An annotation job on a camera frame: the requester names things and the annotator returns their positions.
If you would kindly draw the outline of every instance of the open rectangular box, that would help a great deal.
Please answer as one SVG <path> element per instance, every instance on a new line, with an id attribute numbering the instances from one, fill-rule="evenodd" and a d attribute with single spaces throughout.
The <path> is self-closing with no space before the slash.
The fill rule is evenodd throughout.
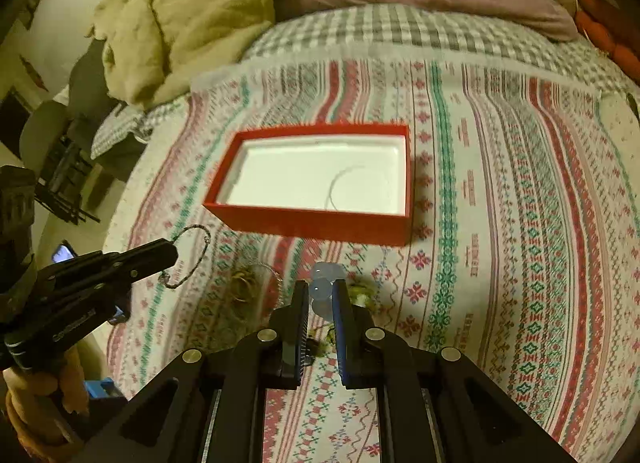
<path id="1" fill-rule="evenodd" d="M 236 133 L 204 206 L 233 230 L 402 246 L 408 127 L 334 124 Z"/>

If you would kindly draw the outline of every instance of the red box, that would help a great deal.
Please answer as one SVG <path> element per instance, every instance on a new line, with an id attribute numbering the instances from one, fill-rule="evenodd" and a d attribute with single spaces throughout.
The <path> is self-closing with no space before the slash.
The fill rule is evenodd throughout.
<path id="1" fill-rule="evenodd" d="M 305 135 L 380 135 L 404 138 L 405 175 L 404 214 L 373 214 L 335 210 L 240 206 L 218 202 L 236 155 L 243 142 L 261 138 Z M 334 124 L 289 126 L 241 131 L 236 133 L 213 178 L 204 206 L 233 230 L 313 237 L 353 243 L 403 246 L 411 229 L 411 160 L 409 128 L 396 124 Z"/>

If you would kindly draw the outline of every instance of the yellow blanket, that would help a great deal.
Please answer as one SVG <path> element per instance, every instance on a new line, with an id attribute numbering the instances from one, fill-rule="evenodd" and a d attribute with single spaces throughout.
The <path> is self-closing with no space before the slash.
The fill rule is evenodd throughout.
<path id="1" fill-rule="evenodd" d="M 237 62 L 274 23 L 273 0 L 103 0 L 92 33 L 112 97 L 149 109 L 198 73 Z"/>

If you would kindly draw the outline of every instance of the person's hand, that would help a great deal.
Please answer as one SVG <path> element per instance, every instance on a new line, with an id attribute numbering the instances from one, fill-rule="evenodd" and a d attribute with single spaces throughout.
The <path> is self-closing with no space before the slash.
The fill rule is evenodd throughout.
<path id="1" fill-rule="evenodd" d="M 16 367 L 4 370 L 2 375 L 8 388 L 7 416 L 25 450 L 43 461 L 68 461 L 81 445 L 65 439 L 54 416 L 42 407 L 38 397 L 48 396 L 60 388 L 62 405 L 68 413 L 88 413 L 89 397 L 76 348 L 65 353 L 65 366 L 58 377 L 48 373 L 27 375 Z"/>

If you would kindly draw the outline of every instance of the silver bolt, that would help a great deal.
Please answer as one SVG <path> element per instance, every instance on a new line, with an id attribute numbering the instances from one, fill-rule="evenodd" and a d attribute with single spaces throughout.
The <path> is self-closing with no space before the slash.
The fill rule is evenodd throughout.
<path id="1" fill-rule="evenodd" d="M 271 342 L 275 340 L 278 334 L 273 329 L 261 329 L 258 331 L 258 340 L 260 342 Z"/>
<path id="2" fill-rule="evenodd" d="M 385 337 L 385 331 L 380 328 L 369 328 L 364 335 L 369 340 L 382 340 Z"/>
<path id="3" fill-rule="evenodd" d="M 460 351 L 452 347 L 442 348 L 440 354 L 442 358 L 444 358 L 444 360 L 448 362 L 458 362 L 460 360 L 460 357 L 462 356 L 460 354 Z"/>
<path id="4" fill-rule="evenodd" d="M 202 358 L 202 353 L 197 349 L 190 349 L 182 354 L 182 360 L 188 364 L 194 364 Z"/>

